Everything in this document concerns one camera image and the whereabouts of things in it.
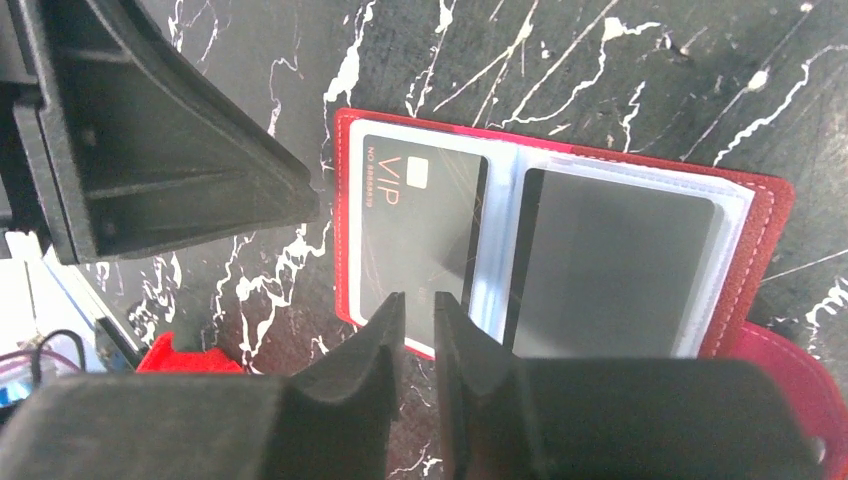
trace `red card holder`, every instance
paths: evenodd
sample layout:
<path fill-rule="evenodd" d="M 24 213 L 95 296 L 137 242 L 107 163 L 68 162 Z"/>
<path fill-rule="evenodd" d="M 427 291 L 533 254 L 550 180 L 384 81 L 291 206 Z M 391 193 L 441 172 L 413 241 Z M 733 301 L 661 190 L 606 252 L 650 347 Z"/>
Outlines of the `red card holder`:
<path fill-rule="evenodd" d="M 746 321 L 760 281 L 795 199 L 792 185 L 768 175 L 723 170 L 689 163 L 557 143 L 501 131 L 483 130 L 385 113 L 340 109 L 335 117 L 336 313 L 355 323 L 348 311 L 348 152 L 353 121 L 367 119 L 476 138 L 495 139 L 577 156 L 721 177 L 754 192 L 748 217 L 719 294 L 699 357 L 732 357 L 754 363 L 784 392 L 799 423 L 822 447 L 829 479 L 848 475 L 848 409 L 827 371 L 788 340 Z"/>
<path fill-rule="evenodd" d="M 343 320 L 352 322 L 348 311 L 348 141 L 350 124 L 357 119 L 368 119 L 386 123 L 408 125 L 417 128 L 438 130 L 454 134 L 496 139 L 518 145 L 542 148 L 554 152 L 630 163 L 648 167 L 676 170 L 722 177 L 754 192 L 748 218 L 730 264 L 724 286 L 719 295 L 709 329 L 701 345 L 701 357 L 716 357 L 728 354 L 745 322 L 748 310 L 754 301 L 760 280 L 768 267 L 772 252 L 777 245 L 780 232 L 789 216 L 794 200 L 792 186 L 785 180 L 747 172 L 720 170 L 672 162 L 620 152 L 551 142 L 500 131 L 462 127 L 445 123 L 419 120 L 384 113 L 343 108 L 336 114 L 336 313 Z"/>

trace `black marble surface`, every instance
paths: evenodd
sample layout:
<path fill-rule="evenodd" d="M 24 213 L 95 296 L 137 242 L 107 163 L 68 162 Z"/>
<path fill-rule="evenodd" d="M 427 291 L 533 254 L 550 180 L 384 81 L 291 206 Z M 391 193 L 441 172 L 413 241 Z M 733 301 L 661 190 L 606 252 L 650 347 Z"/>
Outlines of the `black marble surface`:
<path fill-rule="evenodd" d="M 142 0 L 163 35 L 294 152 L 315 224 L 84 267 L 145 340 L 169 329 L 291 374 L 333 313 L 333 112 L 344 105 L 777 175 L 797 201 L 751 320 L 848 391 L 848 3 Z M 407 358 L 387 474 L 440 476 L 433 365 Z"/>

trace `pink object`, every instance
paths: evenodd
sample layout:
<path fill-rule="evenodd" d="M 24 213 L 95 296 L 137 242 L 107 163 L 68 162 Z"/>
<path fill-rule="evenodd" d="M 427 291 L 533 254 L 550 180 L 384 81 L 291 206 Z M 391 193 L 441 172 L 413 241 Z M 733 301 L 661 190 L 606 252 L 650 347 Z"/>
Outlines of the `pink object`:
<path fill-rule="evenodd" d="M 786 396 L 804 433 L 823 441 L 826 478 L 848 475 L 848 409 L 827 370 L 789 340 L 746 322 L 729 356 L 771 376 Z"/>

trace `white stitching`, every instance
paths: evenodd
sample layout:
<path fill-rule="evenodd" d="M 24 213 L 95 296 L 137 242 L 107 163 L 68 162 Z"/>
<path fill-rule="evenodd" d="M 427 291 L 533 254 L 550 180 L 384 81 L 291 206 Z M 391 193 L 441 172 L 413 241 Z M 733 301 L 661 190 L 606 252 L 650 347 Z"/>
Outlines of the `white stitching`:
<path fill-rule="evenodd" d="M 344 222 L 344 219 L 342 218 L 342 214 L 339 211 L 338 206 L 339 206 L 339 204 L 342 203 L 342 193 L 341 192 L 343 191 L 343 189 L 341 188 L 342 187 L 341 182 L 342 182 L 342 178 L 344 178 L 344 176 L 345 176 L 344 174 L 346 173 L 347 165 L 345 164 L 345 162 L 341 161 L 341 158 L 342 158 L 341 137 L 343 135 L 341 130 L 342 130 L 342 121 L 353 119 L 353 118 L 354 117 L 352 115 L 344 115 L 344 114 L 339 115 L 336 118 L 336 132 L 335 132 L 336 133 L 336 158 L 333 159 L 333 166 L 336 168 L 336 205 L 335 205 L 336 214 L 334 215 L 335 220 L 336 220 L 336 230 L 335 230 L 335 232 L 333 232 L 333 236 L 335 237 L 333 240 L 335 240 L 335 244 L 336 244 L 336 252 L 335 252 L 336 272 L 341 272 L 343 267 L 344 267 L 344 265 L 342 265 L 342 253 L 341 253 L 343 251 L 344 246 L 342 245 L 341 235 L 339 235 L 339 231 L 341 230 L 341 228 L 339 228 L 339 227 L 341 227 L 341 224 L 342 224 L 342 222 Z M 347 301 L 347 299 L 344 298 L 343 293 L 344 292 L 342 291 L 342 289 L 338 288 L 338 285 L 337 285 L 336 286 L 336 304 L 342 305 L 343 308 L 344 308 L 344 311 L 347 312 L 348 307 L 345 305 L 345 302 Z"/>
<path fill-rule="evenodd" d="M 742 295 L 742 290 L 744 290 L 745 284 L 748 282 L 748 278 L 750 277 L 751 265 L 754 264 L 754 259 L 757 258 L 757 251 L 760 249 L 760 244 L 762 244 L 763 242 L 763 237 L 766 234 L 766 229 L 768 228 L 768 224 L 771 222 L 771 217 L 774 214 L 774 192 L 772 192 L 763 185 L 753 182 L 741 182 L 740 184 L 757 187 L 761 190 L 765 190 L 766 193 L 769 194 L 769 211 L 768 215 L 766 215 L 765 222 L 763 222 L 763 228 L 760 230 L 760 236 L 757 238 L 757 243 L 754 245 L 754 250 L 751 252 L 751 258 L 748 260 L 748 266 L 745 267 L 745 274 L 742 276 L 742 283 L 739 284 L 739 290 L 736 291 L 736 296 L 733 298 L 733 305 L 730 307 L 730 312 L 728 312 L 727 318 L 720 324 L 721 330 L 719 331 L 718 338 L 716 338 L 715 340 L 715 347 L 713 347 L 712 352 L 710 352 L 711 357 L 714 357 L 716 353 L 718 353 L 718 349 L 721 347 L 724 335 L 725 333 L 727 333 L 727 326 L 730 323 L 731 318 L 733 318 L 733 312 L 736 311 L 736 306 L 739 305 L 739 297 Z"/>
<path fill-rule="evenodd" d="M 779 348 L 781 351 L 783 351 L 783 353 L 789 355 L 789 357 L 792 358 L 792 360 L 795 362 L 795 364 L 800 365 L 809 375 L 811 375 L 815 379 L 817 386 L 819 387 L 819 389 L 822 392 L 830 392 L 831 391 L 831 389 L 828 388 L 827 383 L 824 381 L 824 379 L 822 379 L 821 372 L 819 372 L 819 370 L 810 366 L 807 362 L 803 361 L 800 357 L 798 357 L 798 355 L 795 354 L 795 352 L 786 348 L 785 346 L 781 345 L 780 343 L 774 341 L 774 339 L 769 338 L 765 335 L 762 335 L 761 333 L 756 332 L 756 331 L 754 331 L 754 330 L 752 330 L 748 327 L 745 327 L 744 325 L 742 326 L 742 329 L 745 330 L 746 332 L 750 333 L 751 335 L 754 335 L 755 337 L 758 337 L 762 340 L 765 340 L 766 342 L 770 343 L 772 346 Z M 827 401 L 825 403 L 826 403 L 825 404 L 825 413 L 827 414 L 828 417 L 830 417 L 830 421 L 837 423 L 837 424 L 840 424 L 844 429 L 844 422 L 838 421 L 839 415 L 836 413 L 837 409 L 836 409 L 836 406 L 835 406 L 835 402 L 833 401 L 833 398 L 830 397 L 830 396 L 827 396 Z"/>

